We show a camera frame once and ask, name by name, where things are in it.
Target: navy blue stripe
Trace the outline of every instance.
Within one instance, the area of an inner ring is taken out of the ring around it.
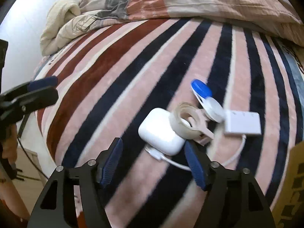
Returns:
[[[50,55],[50,56],[41,64],[41,66],[40,66],[39,69],[37,70],[36,74],[34,75],[33,80],[36,79],[36,77],[38,76],[38,74],[40,74],[41,70],[45,67],[46,64],[49,63],[49,61],[51,60],[51,58],[52,58],[53,56],[54,56],[54,54],[53,54],[53,55]]]
[[[244,29],[244,34],[247,43],[251,74],[251,97],[249,110],[259,113],[262,135],[250,136],[246,139],[237,169],[240,170],[242,168],[248,168],[251,173],[255,175],[260,160],[265,130],[265,83],[260,56],[252,36],[252,31]]]
[[[295,112],[296,112],[296,115],[297,115],[297,133],[296,133],[296,136],[295,136],[295,143],[297,144],[297,143],[301,142],[302,138],[303,138],[303,114],[302,114],[302,107],[301,107],[300,97],[299,97],[297,86],[295,84],[294,77],[293,77],[292,72],[291,72],[290,65],[288,63],[288,60],[285,57],[285,54],[283,53],[283,51],[282,51],[281,47],[279,46],[277,40],[275,38],[272,38],[272,41],[273,41],[275,47],[277,48],[277,50],[280,54],[280,57],[282,59],[282,62],[285,66],[287,76],[288,76],[288,80],[289,80],[289,85],[290,85],[292,95],[293,95],[293,99],[294,99]]]
[[[302,109],[302,116],[304,115],[304,81],[302,78],[302,73],[298,66],[298,59],[296,59],[296,55],[294,52],[290,52],[290,49],[285,49],[285,46],[280,43],[281,49],[284,52],[284,55],[289,63],[289,67],[291,69],[292,77],[294,79],[295,85],[297,87],[297,91],[300,98],[301,109]]]
[[[215,79],[215,76],[218,75],[217,67],[221,66],[221,77],[223,78],[223,83],[221,84],[222,91],[218,91],[216,95],[220,100],[223,100],[227,86],[227,82],[225,83],[224,81],[228,80],[229,75],[231,43],[232,27],[230,25],[224,25],[218,43],[215,60],[213,62],[215,67],[211,69],[211,73],[209,75],[209,79]],[[180,164],[187,165],[183,151],[172,159]],[[178,169],[174,166],[169,166],[165,176],[160,180],[152,195],[128,225],[128,228],[140,227],[141,224],[143,224],[143,227],[159,227],[168,217],[172,209],[177,205],[180,198],[182,198],[191,179],[192,175],[189,172]]]
[[[212,91],[212,97],[222,106],[230,72],[232,25],[223,25],[221,39],[218,43],[218,49],[220,50],[216,52],[210,76],[208,77],[207,86]],[[208,129],[214,132],[216,125],[216,122],[210,121],[208,123]]]
[[[209,30],[210,25],[211,22],[209,21],[202,22],[173,59],[171,67],[173,68],[174,65],[180,64],[182,68],[180,68],[181,72],[178,74],[178,82],[175,84],[174,89],[171,88],[170,96],[166,98],[166,105],[163,104],[164,108],[167,107],[171,98],[174,96],[192,59]],[[169,70],[167,74],[171,75],[171,77],[168,77],[167,81],[174,79],[175,75],[172,70]],[[180,164],[187,165],[183,150],[172,159]],[[170,165],[165,176],[157,184],[145,205],[143,205],[137,215],[129,223],[128,228],[159,227],[183,196],[191,179],[192,175],[190,172]]]
[[[123,154],[113,176],[112,182],[104,191],[104,201],[107,203],[113,196],[117,186],[128,173],[130,167],[142,151],[145,142],[138,135],[138,128],[149,112],[154,108],[166,109],[175,91],[177,90],[184,74],[189,68],[190,62],[203,40],[202,33],[197,33],[204,28],[209,28],[210,22],[202,22],[196,32],[181,47],[166,71],[160,77],[158,83],[151,91],[142,108],[136,114],[125,133],[122,135],[124,143]]]
[[[279,69],[275,55],[273,54],[272,48],[269,45],[266,36],[264,34],[260,34],[260,36],[264,43],[264,47],[267,51],[268,58],[272,67],[273,75],[275,78],[275,84],[278,90],[280,105],[280,137],[278,143],[278,153],[275,161],[276,164],[273,170],[272,179],[265,195],[268,204],[271,205],[278,190],[285,167],[289,142],[289,110],[287,105],[283,76]]]
[[[156,54],[160,47],[167,42],[183,25],[190,19],[180,19],[164,33],[154,39],[132,63],[117,77],[112,85],[107,89],[104,95],[98,100],[93,109],[90,111],[86,120],[81,125],[75,135],[69,148],[67,149],[62,165],[65,167],[75,167],[80,154],[92,137],[100,122],[103,120],[108,110],[116,102],[125,88],[130,84],[133,78],[145,66],[145,64]]]

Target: tape roll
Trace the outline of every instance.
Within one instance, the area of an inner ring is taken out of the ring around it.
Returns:
[[[187,126],[182,119],[187,120],[191,127]],[[173,131],[184,139],[198,139],[207,135],[213,139],[213,133],[207,129],[206,118],[202,110],[190,103],[180,103],[170,114],[169,122]]]

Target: white wall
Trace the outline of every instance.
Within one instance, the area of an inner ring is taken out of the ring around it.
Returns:
[[[39,38],[56,0],[16,0],[0,25],[0,39],[9,42],[2,73],[2,92],[29,81],[42,59]]]

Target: red stripe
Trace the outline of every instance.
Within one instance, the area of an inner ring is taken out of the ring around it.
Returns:
[[[104,40],[107,36],[111,35],[113,32],[115,32],[116,30],[118,30],[119,28],[121,28],[124,24],[119,24],[119,25],[114,25],[109,27],[107,30],[105,30],[103,33],[101,33],[100,35],[98,35],[96,38],[94,38],[93,40],[91,40],[82,50],[80,50],[77,55],[75,57],[73,57],[67,64],[66,66],[63,68],[63,70],[60,72],[60,74],[57,76],[58,78],[58,85],[65,79],[67,78],[69,75],[71,75],[75,69],[75,67],[78,65],[78,63],[84,58],[84,56],[95,46],[97,45],[99,42],[101,42],[102,40]],[[58,62],[60,62],[60,64],[63,63],[64,60],[60,59]],[[44,114],[45,109],[41,109],[37,112],[37,120],[38,120],[38,126],[40,131],[42,131],[41,126],[42,126],[42,117]]]
[[[48,71],[48,73],[45,75],[45,77],[50,77],[52,76],[55,71],[59,68],[59,66],[90,36],[92,36],[93,33],[96,31],[91,31],[90,33],[86,34],[83,36],[76,44],[74,44],[71,49],[69,49],[55,64],[51,69]],[[41,109],[37,111],[37,122],[38,122],[38,127],[40,131],[42,132],[41,129],[41,123],[42,123],[42,116],[44,113],[45,109]]]
[[[121,39],[107,48],[107,50],[98,57],[91,68],[72,84],[65,94],[48,131],[47,145],[53,158],[55,157],[56,148],[61,135],[81,101],[133,45],[167,20],[168,19],[147,21],[124,35]]]

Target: black cable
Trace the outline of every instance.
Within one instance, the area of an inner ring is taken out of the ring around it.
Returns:
[[[29,157],[29,155],[28,155],[27,152],[25,151],[25,149],[24,149],[24,147],[23,147],[23,145],[22,145],[22,143],[21,143],[19,137],[17,137],[17,140],[18,140],[18,142],[19,142],[19,144],[20,144],[22,150],[24,151],[25,155],[27,156],[27,158],[29,159],[29,161],[31,161],[32,165],[36,168],[37,171],[39,171],[39,172],[48,180],[49,178],[47,177],[47,175],[45,175],[45,174],[43,173],[43,171],[40,170],[40,169],[34,164],[34,162],[32,161],[32,159]]]
[[[21,174],[17,174],[17,176],[18,176],[18,177],[27,178],[27,179],[30,179],[30,180],[35,180],[35,181],[40,181],[40,182],[41,182],[41,179],[39,179],[39,178],[35,178],[35,177],[28,177],[28,176],[21,175]]]

